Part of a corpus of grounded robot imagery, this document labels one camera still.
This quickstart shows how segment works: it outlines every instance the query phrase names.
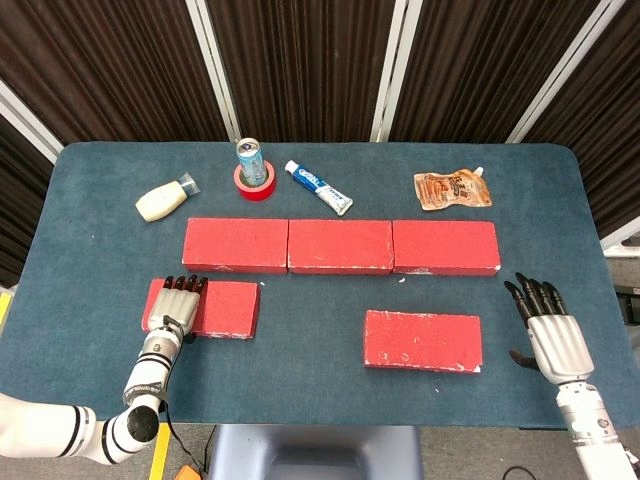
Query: dark blue tablecloth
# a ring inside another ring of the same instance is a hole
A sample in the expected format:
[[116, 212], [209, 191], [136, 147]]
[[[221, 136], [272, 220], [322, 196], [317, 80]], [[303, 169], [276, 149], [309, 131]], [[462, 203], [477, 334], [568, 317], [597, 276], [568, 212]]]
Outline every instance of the dark blue tablecloth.
[[[188, 217], [335, 218], [284, 172], [307, 165], [354, 198], [345, 218], [490, 220], [502, 270], [495, 277], [215, 274], [264, 282], [252, 341], [199, 339], [170, 386], [176, 421], [506, 425], [559, 427], [556, 388], [516, 366], [529, 341], [502, 282], [516, 271], [551, 281], [580, 322], [592, 381], [619, 427], [639, 425], [640, 372], [589, 213], [578, 165], [554, 145], [265, 144], [278, 187], [262, 203], [235, 190], [227, 143], [81, 143], [53, 172], [44, 212], [0, 339], [0, 391], [40, 402], [122, 410], [142, 346], [140, 316], [153, 277], [185, 273]], [[483, 166], [491, 208], [427, 213], [416, 172]], [[202, 193], [147, 224], [134, 208], [188, 170]], [[362, 366], [365, 310], [475, 314], [484, 367], [456, 375]]]

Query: yellow stripe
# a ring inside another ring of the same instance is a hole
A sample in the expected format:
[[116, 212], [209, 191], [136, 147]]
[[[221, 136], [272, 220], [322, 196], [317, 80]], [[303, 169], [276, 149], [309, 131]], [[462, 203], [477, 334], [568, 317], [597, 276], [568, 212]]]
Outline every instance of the yellow stripe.
[[167, 450], [169, 449], [169, 426], [161, 423], [156, 437], [156, 449], [153, 452], [153, 463], [149, 472], [149, 480], [162, 480], [164, 475], [164, 463], [167, 459]]
[[0, 294], [0, 335], [2, 335], [2, 330], [4, 329], [4, 322], [7, 319], [7, 315], [9, 314], [9, 307], [11, 306], [11, 300], [13, 297], [8, 293]]

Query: red tape roll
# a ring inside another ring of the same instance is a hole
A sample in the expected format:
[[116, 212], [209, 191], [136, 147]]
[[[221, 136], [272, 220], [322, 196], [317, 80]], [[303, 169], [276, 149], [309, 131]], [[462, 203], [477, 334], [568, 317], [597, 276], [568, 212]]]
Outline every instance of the red tape roll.
[[242, 167], [240, 165], [238, 165], [236, 167], [236, 170], [233, 172], [233, 181], [236, 184], [236, 188], [247, 200], [251, 200], [252, 202], [259, 202], [260, 200], [264, 200], [265, 198], [269, 197], [269, 195], [271, 195], [276, 189], [276, 171], [273, 169], [273, 165], [265, 160], [264, 166], [267, 168], [268, 178], [267, 181], [259, 187], [248, 187], [247, 185], [242, 183], [242, 180], [240, 180]]

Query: brown curtain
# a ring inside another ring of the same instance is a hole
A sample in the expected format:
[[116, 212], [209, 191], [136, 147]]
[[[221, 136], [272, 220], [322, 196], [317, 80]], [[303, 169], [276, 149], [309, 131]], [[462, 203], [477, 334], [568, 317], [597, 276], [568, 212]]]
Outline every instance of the brown curtain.
[[0, 284], [18, 283], [53, 166], [0, 116]]
[[0, 52], [65, 144], [228, 140], [184, 0], [2, 0]]
[[209, 0], [245, 136], [368, 141], [393, 0]]
[[527, 135], [578, 157], [602, 237], [640, 216], [640, 2], [626, 2]]
[[597, 0], [429, 0], [389, 139], [504, 142]]

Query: floor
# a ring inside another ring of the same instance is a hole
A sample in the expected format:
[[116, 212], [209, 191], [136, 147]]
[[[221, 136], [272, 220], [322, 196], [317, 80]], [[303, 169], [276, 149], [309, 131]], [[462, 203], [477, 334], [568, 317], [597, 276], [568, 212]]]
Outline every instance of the floor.
[[[609, 268], [614, 283], [640, 285], [640, 259], [611, 259]], [[177, 425], [176, 430], [197, 458], [202, 458], [211, 426]], [[623, 443], [636, 455], [640, 454], [640, 428], [619, 433]], [[511, 465], [527, 467], [539, 480], [586, 478], [565, 431], [423, 428], [421, 437], [425, 480], [500, 480]], [[0, 477], [4, 480], [143, 479], [149, 478], [152, 461], [153, 448], [111, 467], [82, 458], [0, 458]], [[188, 463], [188, 457], [172, 440], [163, 478], [174, 479], [180, 468]], [[530, 480], [530, 477], [517, 471], [508, 476], [508, 480], [525, 479]]]

